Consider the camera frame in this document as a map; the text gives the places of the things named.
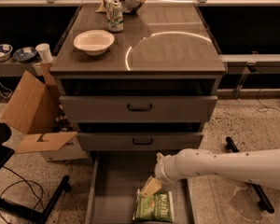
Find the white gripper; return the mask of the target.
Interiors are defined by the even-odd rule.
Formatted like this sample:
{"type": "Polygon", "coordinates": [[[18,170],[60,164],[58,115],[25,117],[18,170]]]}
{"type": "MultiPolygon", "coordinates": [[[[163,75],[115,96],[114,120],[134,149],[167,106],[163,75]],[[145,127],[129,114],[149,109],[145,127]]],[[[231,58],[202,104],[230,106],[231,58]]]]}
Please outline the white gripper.
{"type": "Polygon", "coordinates": [[[158,192],[162,184],[169,185],[179,179],[179,172],[175,166],[175,156],[164,156],[158,152],[156,161],[154,173],[157,178],[150,177],[147,180],[144,187],[140,190],[140,196],[142,198],[147,198],[158,192]]]}

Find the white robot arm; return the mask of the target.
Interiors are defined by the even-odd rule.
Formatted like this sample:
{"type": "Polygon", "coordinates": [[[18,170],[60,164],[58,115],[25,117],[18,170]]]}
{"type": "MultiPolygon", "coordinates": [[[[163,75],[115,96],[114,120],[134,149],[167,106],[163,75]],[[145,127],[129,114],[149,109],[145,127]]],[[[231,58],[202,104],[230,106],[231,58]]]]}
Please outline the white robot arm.
{"type": "MultiPolygon", "coordinates": [[[[209,150],[186,148],[174,155],[157,154],[154,176],[140,191],[152,196],[163,185],[203,175],[230,179],[280,189],[280,149],[214,154],[209,150]]],[[[276,224],[280,224],[280,207],[276,224]]]]}

